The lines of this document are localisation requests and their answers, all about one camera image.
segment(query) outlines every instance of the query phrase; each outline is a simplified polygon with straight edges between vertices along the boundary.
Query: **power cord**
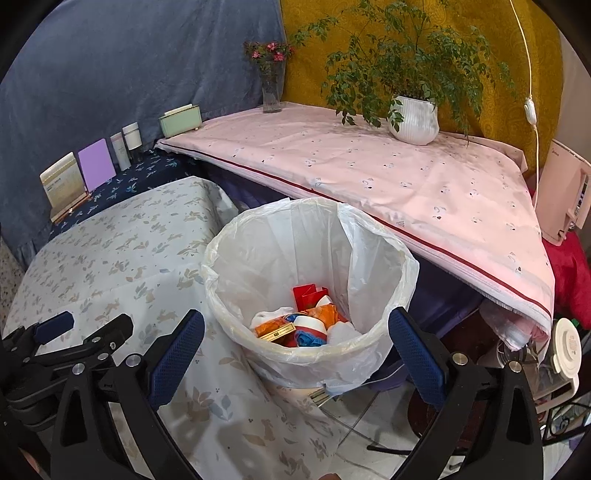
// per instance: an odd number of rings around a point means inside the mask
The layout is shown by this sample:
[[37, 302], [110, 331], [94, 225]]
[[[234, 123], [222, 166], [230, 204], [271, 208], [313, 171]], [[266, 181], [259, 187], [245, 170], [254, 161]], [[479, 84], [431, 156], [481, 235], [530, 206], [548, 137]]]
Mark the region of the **power cord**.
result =
[[525, 39], [525, 32], [523, 31], [523, 27], [521, 26], [521, 21], [519, 20], [519, 15], [517, 15], [517, 11], [515, 10], [515, 5], [513, 5], [513, 0], [509, 0], [511, 3], [511, 8], [513, 9], [513, 13], [515, 14], [515, 18], [517, 19], [517, 24], [519, 25], [519, 30], [521, 31], [521, 37], [523, 38], [523, 43], [525, 45], [525, 53], [527, 54], [527, 64], [530, 68], [530, 95], [525, 99], [525, 116], [527, 117], [527, 121], [529, 124], [534, 128], [535, 132], [535, 201], [534, 201], [534, 211], [538, 206], [538, 188], [540, 186], [540, 136], [538, 135], [538, 116], [535, 113], [535, 105], [534, 105], [534, 97], [532, 95], [532, 73], [531, 73], [531, 57], [530, 57], [530, 49], [527, 45], [527, 40]]

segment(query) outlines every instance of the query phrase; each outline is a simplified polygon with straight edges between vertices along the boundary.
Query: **white cylinder container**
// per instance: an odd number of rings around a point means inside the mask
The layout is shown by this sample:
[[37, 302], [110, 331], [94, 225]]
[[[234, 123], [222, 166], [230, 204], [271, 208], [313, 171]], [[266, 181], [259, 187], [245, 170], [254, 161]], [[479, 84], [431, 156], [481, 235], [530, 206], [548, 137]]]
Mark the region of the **white cylinder container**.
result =
[[390, 133], [398, 140], [412, 145], [427, 145], [435, 140], [439, 133], [437, 106], [431, 102], [403, 96], [397, 96], [396, 100], [400, 100], [402, 105], [395, 104], [392, 110], [400, 112], [404, 121], [397, 132], [388, 118]]
[[127, 150], [125, 149], [123, 135], [121, 135], [120, 133], [113, 135], [111, 137], [111, 143], [113, 144], [113, 149], [115, 150], [117, 162], [119, 163], [121, 171], [127, 170], [131, 166], [131, 163], [129, 162], [129, 155], [127, 154]]
[[134, 148], [141, 147], [142, 137], [139, 135], [139, 126], [137, 122], [128, 125], [127, 127], [123, 127], [122, 131], [129, 151], [132, 151]]

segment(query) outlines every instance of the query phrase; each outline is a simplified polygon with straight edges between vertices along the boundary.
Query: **floor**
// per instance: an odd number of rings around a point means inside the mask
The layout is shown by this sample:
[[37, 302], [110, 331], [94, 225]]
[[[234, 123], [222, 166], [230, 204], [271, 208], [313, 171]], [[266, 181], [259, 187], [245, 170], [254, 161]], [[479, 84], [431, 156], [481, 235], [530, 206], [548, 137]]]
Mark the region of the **floor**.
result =
[[[358, 388], [329, 400], [322, 410], [346, 428], [331, 466], [331, 473], [342, 480], [390, 480], [405, 457], [372, 452], [367, 445], [412, 450], [418, 442], [407, 420], [407, 408], [414, 386], [405, 383], [399, 388], [379, 394]], [[550, 480], [570, 455], [568, 444], [544, 449], [544, 480]], [[447, 476], [457, 471], [463, 458], [452, 457], [443, 471]]]

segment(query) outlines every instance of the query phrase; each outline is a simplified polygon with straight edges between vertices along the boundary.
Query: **red cloth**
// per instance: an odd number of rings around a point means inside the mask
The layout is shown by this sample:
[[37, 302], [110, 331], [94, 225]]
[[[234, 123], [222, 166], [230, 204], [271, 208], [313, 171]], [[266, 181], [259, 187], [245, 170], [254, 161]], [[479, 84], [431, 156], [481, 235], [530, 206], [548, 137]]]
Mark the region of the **red cloth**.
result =
[[554, 272], [554, 303], [556, 310], [571, 315], [591, 330], [591, 272], [579, 237], [566, 234], [559, 247], [542, 239]]

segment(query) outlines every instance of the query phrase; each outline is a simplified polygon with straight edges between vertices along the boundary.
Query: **floral fabric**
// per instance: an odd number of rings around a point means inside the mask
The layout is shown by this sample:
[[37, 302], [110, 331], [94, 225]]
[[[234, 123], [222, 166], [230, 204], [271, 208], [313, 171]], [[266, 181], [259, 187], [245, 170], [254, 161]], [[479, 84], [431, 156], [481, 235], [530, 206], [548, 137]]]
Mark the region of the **floral fabric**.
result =
[[[342, 436], [305, 392], [265, 388], [207, 307], [203, 251], [238, 211], [217, 185], [189, 177], [112, 206], [47, 244], [27, 271], [4, 329], [70, 311], [74, 328], [40, 353], [79, 344], [121, 313], [134, 334], [113, 358], [144, 353], [191, 308], [206, 335], [172, 402], [158, 414], [205, 480], [312, 479]], [[119, 408], [136, 470], [150, 475]]]

